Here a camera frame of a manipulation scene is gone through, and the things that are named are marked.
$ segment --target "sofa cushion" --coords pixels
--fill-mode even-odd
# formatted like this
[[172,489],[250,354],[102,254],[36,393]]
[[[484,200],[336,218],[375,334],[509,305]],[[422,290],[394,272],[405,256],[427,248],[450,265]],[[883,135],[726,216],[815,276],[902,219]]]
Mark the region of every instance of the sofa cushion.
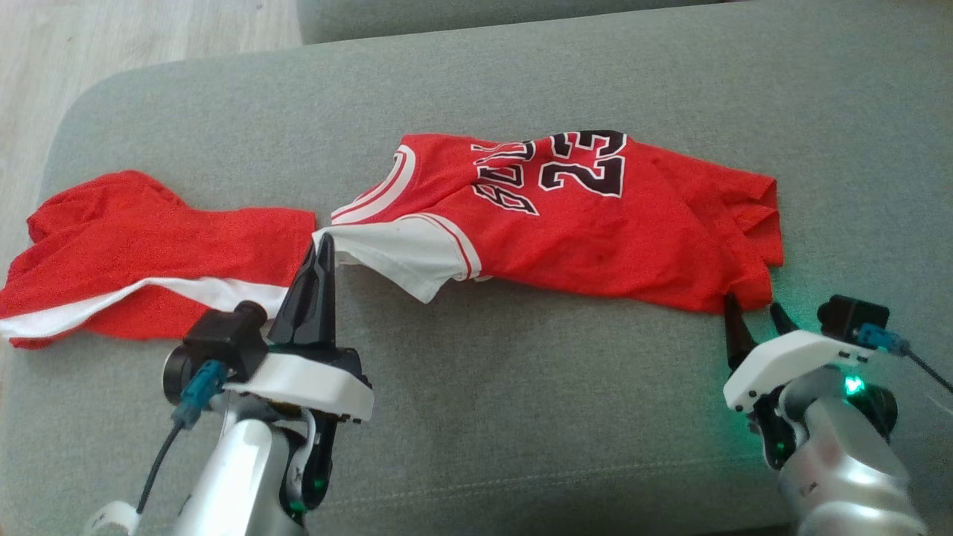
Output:
[[457,30],[719,0],[297,0],[301,42]]
[[[192,206],[331,211],[384,177],[402,134],[486,139],[613,129],[778,180],[776,297],[817,329],[836,292],[884,303],[947,377],[953,317],[953,13],[929,0],[781,0],[339,42],[127,72],[64,119],[44,196],[136,168]],[[342,426],[338,534],[690,534],[784,521],[776,475],[724,407],[721,320],[504,281],[423,305],[339,271],[338,340],[374,418]],[[749,316],[771,336],[766,312]],[[77,335],[10,364],[0,423],[8,536],[75,533],[138,497],[171,425],[171,341]],[[893,445],[934,524],[953,422],[909,362],[864,373],[900,404]],[[165,534],[213,450],[173,445],[140,534]]]

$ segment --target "red garment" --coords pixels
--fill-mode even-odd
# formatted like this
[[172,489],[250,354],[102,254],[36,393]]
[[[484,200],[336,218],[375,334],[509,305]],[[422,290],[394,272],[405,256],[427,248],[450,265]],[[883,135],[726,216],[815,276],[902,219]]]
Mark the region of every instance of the red garment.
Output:
[[32,348],[78,327],[181,339],[209,306],[244,297],[274,314],[315,229],[298,210],[198,211],[137,171],[70,188],[27,223],[34,245],[0,291],[0,334]]
[[391,175],[332,224],[339,252],[424,301],[447,278],[489,276],[720,313],[728,292],[768,304],[768,266],[783,263],[773,178],[613,131],[407,135]]

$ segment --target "light wood floor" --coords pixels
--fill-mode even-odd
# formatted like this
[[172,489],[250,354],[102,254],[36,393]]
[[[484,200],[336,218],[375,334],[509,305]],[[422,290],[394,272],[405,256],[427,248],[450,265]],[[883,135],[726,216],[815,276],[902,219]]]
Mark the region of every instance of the light wood floor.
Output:
[[[0,0],[4,274],[29,244],[47,152],[81,92],[157,63],[300,45],[294,0]],[[0,389],[9,352],[0,341]]]

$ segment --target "gray sofa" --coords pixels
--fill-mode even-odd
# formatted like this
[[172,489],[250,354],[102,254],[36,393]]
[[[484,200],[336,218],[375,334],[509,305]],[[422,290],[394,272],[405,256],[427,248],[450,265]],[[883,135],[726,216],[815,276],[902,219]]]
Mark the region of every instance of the gray sofa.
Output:
[[[384,177],[402,134],[526,139],[602,128],[779,182],[776,298],[805,327],[833,293],[889,305],[953,377],[953,8],[753,0],[325,43],[119,74],[86,92],[43,197],[135,168],[191,205],[331,210]],[[338,339],[374,418],[341,428],[318,534],[698,534],[789,520],[724,407],[721,320],[504,281],[423,305],[342,268]],[[749,315],[771,336],[765,313]],[[10,364],[0,428],[8,536],[78,533],[134,501],[171,408],[167,340],[76,335]],[[953,518],[953,421],[911,363],[894,447],[935,533]],[[220,420],[183,434],[139,534],[165,534]]]

